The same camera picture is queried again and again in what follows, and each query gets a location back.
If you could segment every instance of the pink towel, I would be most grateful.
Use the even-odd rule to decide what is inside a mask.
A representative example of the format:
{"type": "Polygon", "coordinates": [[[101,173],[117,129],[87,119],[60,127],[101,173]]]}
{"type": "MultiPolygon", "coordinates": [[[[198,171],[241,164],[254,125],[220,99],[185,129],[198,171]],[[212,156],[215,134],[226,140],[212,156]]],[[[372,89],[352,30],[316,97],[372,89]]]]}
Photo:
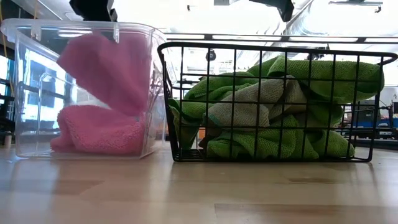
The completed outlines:
{"type": "Polygon", "coordinates": [[[152,59],[144,34],[121,33],[119,43],[101,34],[76,37],[57,63],[110,108],[131,116],[146,110],[152,59]]]}
{"type": "Polygon", "coordinates": [[[140,156],[145,116],[126,116],[99,106],[69,106],[58,115],[61,135],[51,140],[55,152],[91,152],[140,156]]]}

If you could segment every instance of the towel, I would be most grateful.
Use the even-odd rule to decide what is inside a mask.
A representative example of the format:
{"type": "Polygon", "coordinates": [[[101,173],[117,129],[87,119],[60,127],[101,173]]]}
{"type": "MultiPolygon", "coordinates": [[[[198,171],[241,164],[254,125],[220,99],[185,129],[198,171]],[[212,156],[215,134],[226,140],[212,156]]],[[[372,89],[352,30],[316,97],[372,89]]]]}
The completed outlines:
{"type": "Polygon", "coordinates": [[[121,33],[119,43],[90,34],[69,41],[57,63],[110,108],[136,116],[147,108],[150,53],[144,34],[121,33]]]}
{"type": "MultiPolygon", "coordinates": [[[[283,56],[270,59],[262,64],[261,74],[263,77],[281,77],[284,76],[285,58],[283,56]]],[[[333,62],[314,61],[312,62],[312,78],[332,79],[333,62]]],[[[305,79],[308,78],[308,61],[292,61],[287,62],[287,71],[291,76],[305,79]]],[[[236,72],[236,101],[257,101],[259,65],[250,68],[247,72],[236,72]]],[[[336,62],[335,79],[336,80],[354,80],[356,76],[356,62],[336,62]]],[[[359,80],[374,82],[358,82],[357,100],[364,100],[374,96],[379,88],[383,88],[384,79],[379,76],[379,67],[368,63],[359,64],[359,80]]],[[[209,81],[209,100],[225,100],[232,99],[232,83],[233,78],[210,77],[209,81]]],[[[283,80],[265,80],[261,82],[261,102],[263,100],[271,100],[277,102],[284,94],[287,102],[293,103],[317,102],[316,105],[308,106],[308,127],[327,127],[329,114],[331,115],[330,126],[335,126],[341,121],[343,110],[341,106],[330,104],[331,98],[331,81],[311,81],[310,86],[306,80],[286,80],[286,90],[281,93],[277,91],[283,80]]],[[[204,78],[200,83],[195,85],[186,95],[186,100],[205,100],[206,99],[207,79],[204,78]]],[[[334,103],[352,103],[354,98],[354,82],[335,82],[334,94],[332,101],[334,103]]],[[[180,113],[183,124],[199,125],[205,124],[203,117],[206,113],[206,104],[197,102],[183,102],[180,108],[180,102],[169,99],[169,107],[174,114],[174,125],[176,126],[178,140],[183,149],[190,149],[198,128],[184,126],[179,136],[180,113]]],[[[303,127],[304,121],[302,112],[303,108],[299,106],[285,106],[283,125],[284,127],[303,127]]],[[[254,104],[235,104],[234,110],[234,126],[239,123],[245,126],[251,126],[256,121],[257,106],[254,104]]],[[[231,125],[231,103],[209,104],[209,121],[208,134],[212,135],[210,140],[206,142],[208,156],[229,157],[229,144],[231,142],[231,133],[228,129],[216,128],[217,126],[231,125]]],[[[281,126],[280,105],[261,105],[260,126],[281,126]]],[[[302,129],[284,129],[282,135],[282,151],[281,158],[294,159],[301,157],[302,144],[305,141],[304,158],[318,159],[325,156],[345,157],[348,142],[342,136],[334,131],[329,132],[329,141],[326,142],[327,132],[318,130],[306,131],[305,139],[303,139],[304,130],[302,129]],[[324,155],[325,145],[328,144],[328,154],[324,155]]],[[[233,157],[240,154],[254,155],[254,139],[255,132],[253,130],[236,130],[233,133],[233,157]]],[[[277,156],[279,145],[278,129],[263,129],[259,131],[258,147],[256,159],[264,159],[269,156],[277,156]]],[[[354,155],[353,146],[349,146],[349,156],[354,155]]]]}
{"type": "Polygon", "coordinates": [[[126,116],[99,106],[69,106],[58,114],[61,135],[51,140],[55,152],[90,152],[140,156],[145,116],[126,116]]]}

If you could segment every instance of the green microfiber cloth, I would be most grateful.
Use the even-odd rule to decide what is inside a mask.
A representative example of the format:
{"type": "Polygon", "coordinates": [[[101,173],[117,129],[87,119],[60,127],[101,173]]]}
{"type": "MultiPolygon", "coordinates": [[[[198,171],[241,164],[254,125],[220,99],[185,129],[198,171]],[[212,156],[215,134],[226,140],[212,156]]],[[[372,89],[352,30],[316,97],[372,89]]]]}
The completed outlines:
{"type": "MultiPolygon", "coordinates": [[[[284,76],[284,65],[285,58],[277,57],[264,62],[261,66],[261,75],[263,77],[281,77],[284,76]]],[[[287,61],[287,73],[295,78],[308,78],[308,61],[287,61]]],[[[236,95],[239,92],[247,91],[246,88],[253,86],[258,83],[259,76],[259,65],[252,67],[248,72],[236,72],[235,78],[235,91],[236,95]]],[[[225,73],[218,77],[210,77],[209,80],[206,78],[202,79],[200,83],[195,85],[186,95],[186,100],[206,100],[206,86],[207,81],[209,82],[209,100],[222,100],[232,94],[233,91],[233,78],[225,77],[225,75],[232,75],[233,73],[225,73]]],[[[328,61],[313,61],[312,62],[312,76],[311,78],[327,78],[332,79],[333,74],[333,62],[328,61]]],[[[336,80],[354,80],[356,77],[356,62],[336,62],[335,67],[335,79],[336,80]]],[[[379,77],[379,67],[377,65],[371,65],[368,63],[359,64],[359,80],[371,80],[374,82],[358,82],[357,87],[357,100],[364,100],[374,96],[379,88],[384,86],[384,78],[379,77]]],[[[331,81],[311,81],[310,86],[306,80],[300,80],[300,83],[305,92],[305,96],[309,102],[318,102],[317,105],[308,106],[309,113],[308,122],[317,124],[315,127],[327,126],[328,117],[331,113],[331,126],[337,124],[342,115],[343,111],[341,106],[331,105],[330,101],[331,94],[331,81]]],[[[335,103],[351,103],[354,98],[354,82],[335,82],[334,83],[334,94],[333,102],[335,103]]],[[[209,109],[209,121],[203,120],[206,113],[206,103],[199,102],[183,102],[182,108],[180,108],[180,102],[177,100],[169,99],[169,106],[174,114],[174,125],[177,128],[177,136],[183,149],[190,149],[193,140],[198,131],[198,125],[208,123],[208,132],[212,133],[214,127],[228,125],[225,121],[231,117],[230,112],[223,113],[217,108],[220,105],[230,105],[229,103],[216,103],[214,109],[209,109]],[[192,127],[184,126],[181,130],[180,126],[180,113],[182,116],[182,124],[193,125],[192,127]]],[[[240,111],[240,119],[244,121],[249,116],[245,115],[244,111],[240,111]]],[[[276,119],[265,126],[270,125],[280,126],[280,120],[276,119]]],[[[284,127],[302,127],[303,123],[300,121],[298,116],[291,114],[284,117],[284,127]]],[[[208,141],[207,150],[208,156],[229,156],[229,145],[231,142],[231,134],[229,130],[219,130],[217,136],[214,139],[208,141]]],[[[234,130],[233,133],[233,157],[239,154],[253,155],[254,152],[254,141],[255,132],[253,130],[234,130]]],[[[302,129],[284,129],[282,135],[282,151],[281,158],[295,158],[301,157],[301,148],[303,143],[303,130],[302,129]]],[[[257,146],[257,158],[266,158],[268,156],[276,156],[279,144],[279,130],[278,129],[263,129],[259,131],[258,135],[258,146],[257,146]]],[[[323,151],[326,144],[326,131],[319,130],[312,133],[306,134],[305,139],[305,153],[304,157],[307,159],[317,159],[323,155],[323,151]]],[[[329,132],[328,142],[328,156],[345,157],[346,149],[348,146],[347,140],[334,131],[329,132]]],[[[352,146],[349,147],[349,155],[353,156],[354,149],[352,146]]]]}

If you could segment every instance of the basket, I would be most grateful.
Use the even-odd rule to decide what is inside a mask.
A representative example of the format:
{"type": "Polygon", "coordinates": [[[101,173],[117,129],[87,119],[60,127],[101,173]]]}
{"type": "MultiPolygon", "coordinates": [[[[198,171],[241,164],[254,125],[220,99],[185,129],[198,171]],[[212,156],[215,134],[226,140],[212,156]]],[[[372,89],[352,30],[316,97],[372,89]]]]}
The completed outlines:
{"type": "Polygon", "coordinates": [[[374,140],[382,131],[377,121],[380,119],[380,92],[384,86],[383,66],[398,58],[396,54],[384,52],[215,44],[205,41],[167,42],[159,46],[158,53],[164,66],[165,104],[172,156],[174,161],[180,162],[369,162],[373,155],[374,140]],[[171,49],[178,49],[178,55],[165,58],[162,51],[171,49]],[[184,63],[188,63],[185,60],[191,49],[206,52],[201,59],[205,63],[205,71],[185,71],[184,63]],[[233,69],[229,73],[219,75],[210,71],[215,58],[212,53],[217,50],[230,52],[232,59],[229,63],[233,69]],[[247,51],[258,52],[258,61],[262,62],[257,65],[259,74],[248,76],[245,75],[248,72],[242,73],[247,68],[238,68],[237,57],[247,51]],[[307,58],[289,59],[297,54],[305,54],[307,58]],[[331,60],[319,60],[320,55],[331,60]],[[267,63],[271,63],[270,58],[274,56],[279,62],[279,69],[271,72],[275,64],[268,68],[267,63]],[[342,58],[353,60],[340,62],[342,58]],[[366,63],[367,66],[364,66],[364,60],[375,63],[366,63]],[[301,70],[297,70],[297,73],[301,75],[293,72],[298,64],[301,70]],[[266,67],[268,73],[262,74],[266,67]],[[320,78],[318,74],[322,73],[322,69],[329,74],[328,77],[320,78]],[[364,78],[362,73],[373,69],[377,72],[372,73],[372,78],[364,78]],[[228,85],[218,83],[227,79],[225,83],[228,85]],[[275,86],[279,85],[283,88],[280,95],[271,91],[273,88],[278,90],[275,86]],[[229,92],[221,91],[218,88],[220,86],[228,88],[229,92]],[[292,100],[296,99],[293,96],[298,95],[297,86],[305,101],[292,100]],[[346,95],[351,87],[353,91],[346,95]],[[270,101],[273,94],[278,96],[277,100],[270,101]],[[371,121],[370,126],[358,125],[363,116],[371,121]],[[322,120],[322,125],[316,125],[317,119],[322,120]],[[360,140],[368,141],[369,147],[358,147],[360,140]]]}

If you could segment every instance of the wooden table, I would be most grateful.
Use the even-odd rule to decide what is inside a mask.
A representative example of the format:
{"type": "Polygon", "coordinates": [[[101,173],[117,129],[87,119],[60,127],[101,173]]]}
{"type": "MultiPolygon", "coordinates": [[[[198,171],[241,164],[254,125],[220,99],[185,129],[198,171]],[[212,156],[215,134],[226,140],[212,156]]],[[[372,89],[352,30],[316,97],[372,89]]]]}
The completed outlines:
{"type": "Polygon", "coordinates": [[[398,154],[369,164],[18,159],[0,149],[0,223],[398,223],[398,154]]]}

